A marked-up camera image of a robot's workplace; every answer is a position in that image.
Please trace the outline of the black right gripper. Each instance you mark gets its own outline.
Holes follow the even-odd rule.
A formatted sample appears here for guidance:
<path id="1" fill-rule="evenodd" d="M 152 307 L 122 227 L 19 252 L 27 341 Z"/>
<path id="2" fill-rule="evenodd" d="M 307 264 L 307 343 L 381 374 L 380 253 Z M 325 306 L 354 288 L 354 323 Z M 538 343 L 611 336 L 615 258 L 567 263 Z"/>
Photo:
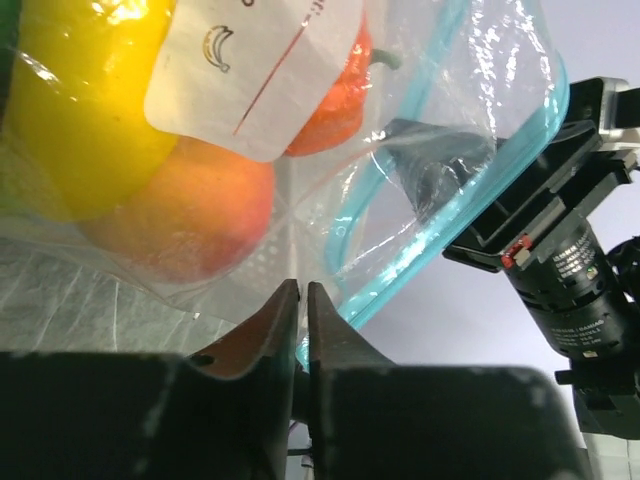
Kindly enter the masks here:
<path id="1" fill-rule="evenodd" d="M 611 77 L 573 83 L 555 137 L 444 252 L 507 276 L 570 362 L 555 378 L 585 433 L 639 431 L 639 241 L 604 251 L 588 222 L 631 182 L 638 153 L 638 90 Z"/>

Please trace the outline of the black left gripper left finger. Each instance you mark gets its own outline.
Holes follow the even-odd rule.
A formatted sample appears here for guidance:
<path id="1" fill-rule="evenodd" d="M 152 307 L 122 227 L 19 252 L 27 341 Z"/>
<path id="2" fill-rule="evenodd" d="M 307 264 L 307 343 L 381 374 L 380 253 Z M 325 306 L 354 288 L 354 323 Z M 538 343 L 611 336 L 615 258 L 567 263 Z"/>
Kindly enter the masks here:
<path id="1" fill-rule="evenodd" d="M 299 291 L 191 356 L 1 355 L 5 479 L 281 479 Z"/>

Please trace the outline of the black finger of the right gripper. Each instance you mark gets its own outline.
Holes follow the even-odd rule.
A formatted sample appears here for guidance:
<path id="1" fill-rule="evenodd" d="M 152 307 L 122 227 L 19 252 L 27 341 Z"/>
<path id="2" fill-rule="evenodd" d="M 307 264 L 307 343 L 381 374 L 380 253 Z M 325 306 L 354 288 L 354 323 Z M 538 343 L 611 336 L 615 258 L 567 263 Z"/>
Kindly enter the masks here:
<path id="1" fill-rule="evenodd" d="M 379 151 L 390 160 L 385 200 L 419 225 L 458 225 L 505 144 L 469 126 L 395 118 Z"/>

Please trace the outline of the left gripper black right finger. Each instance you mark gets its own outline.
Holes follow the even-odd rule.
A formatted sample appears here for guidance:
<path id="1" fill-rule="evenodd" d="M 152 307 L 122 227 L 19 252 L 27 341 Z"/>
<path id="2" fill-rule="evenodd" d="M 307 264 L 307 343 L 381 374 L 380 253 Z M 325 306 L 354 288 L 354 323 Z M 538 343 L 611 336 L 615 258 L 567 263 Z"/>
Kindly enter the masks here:
<path id="1" fill-rule="evenodd" d="M 524 367 L 393 363 L 308 287 L 319 479 L 587 479 L 563 402 Z"/>

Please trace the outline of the small orange pumpkin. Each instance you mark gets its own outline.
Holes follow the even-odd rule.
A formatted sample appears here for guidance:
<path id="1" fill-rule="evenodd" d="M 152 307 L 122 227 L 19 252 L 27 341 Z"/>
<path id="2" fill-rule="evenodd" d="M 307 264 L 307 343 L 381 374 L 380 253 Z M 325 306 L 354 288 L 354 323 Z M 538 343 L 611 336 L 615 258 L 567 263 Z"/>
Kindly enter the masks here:
<path id="1" fill-rule="evenodd" d="M 374 47 L 367 15 L 363 13 L 343 71 L 287 147 L 286 156 L 303 157 L 336 148 L 359 131 L 371 88 L 369 68 L 375 64 L 395 71 L 401 60 L 388 50 Z"/>

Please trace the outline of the orange peach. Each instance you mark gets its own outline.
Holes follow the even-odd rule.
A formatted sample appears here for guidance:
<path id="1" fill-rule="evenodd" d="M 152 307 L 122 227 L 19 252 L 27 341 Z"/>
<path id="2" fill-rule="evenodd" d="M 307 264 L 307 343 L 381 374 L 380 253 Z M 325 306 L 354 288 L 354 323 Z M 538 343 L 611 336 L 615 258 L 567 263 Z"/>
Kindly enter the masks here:
<path id="1" fill-rule="evenodd" d="M 147 278 L 192 283 L 255 250 L 267 232 L 274 195 L 272 164 L 182 137 L 144 188 L 79 228 Z"/>

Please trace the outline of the clear zip top bag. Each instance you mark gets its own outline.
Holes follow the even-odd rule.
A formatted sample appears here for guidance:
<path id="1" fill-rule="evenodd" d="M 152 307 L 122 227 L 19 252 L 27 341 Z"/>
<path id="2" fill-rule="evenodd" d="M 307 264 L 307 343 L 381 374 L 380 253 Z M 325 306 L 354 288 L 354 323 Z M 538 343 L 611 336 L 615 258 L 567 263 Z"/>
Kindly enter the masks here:
<path id="1" fill-rule="evenodd" d="M 1 346 L 365 325 L 558 132 L 538 1 L 5 1 Z"/>

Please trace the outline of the yellow banana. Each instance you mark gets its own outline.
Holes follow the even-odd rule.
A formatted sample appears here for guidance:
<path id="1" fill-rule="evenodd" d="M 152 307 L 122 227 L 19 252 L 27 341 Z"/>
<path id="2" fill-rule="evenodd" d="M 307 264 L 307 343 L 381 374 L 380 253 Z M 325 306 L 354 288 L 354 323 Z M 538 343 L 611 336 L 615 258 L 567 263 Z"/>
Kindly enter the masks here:
<path id="1" fill-rule="evenodd" d="M 98 217 L 176 144 L 144 99 L 172 1 L 24 1 L 1 128 L 1 200 L 57 222 Z"/>

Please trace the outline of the green vegetable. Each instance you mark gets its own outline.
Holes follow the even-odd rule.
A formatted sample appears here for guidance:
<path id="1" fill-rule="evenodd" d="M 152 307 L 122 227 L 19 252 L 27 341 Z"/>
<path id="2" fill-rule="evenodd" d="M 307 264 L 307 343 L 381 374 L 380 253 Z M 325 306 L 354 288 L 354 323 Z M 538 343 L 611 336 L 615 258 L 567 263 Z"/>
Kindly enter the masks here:
<path id="1" fill-rule="evenodd" d="M 7 126 L 7 108 L 11 93 L 13 67 L 18 52 L 20 0 L 1 0 L 1 216 L 19 211 L 16 200 L 13 167 L 15 152 L 7 144 L 4 127 Z"/>

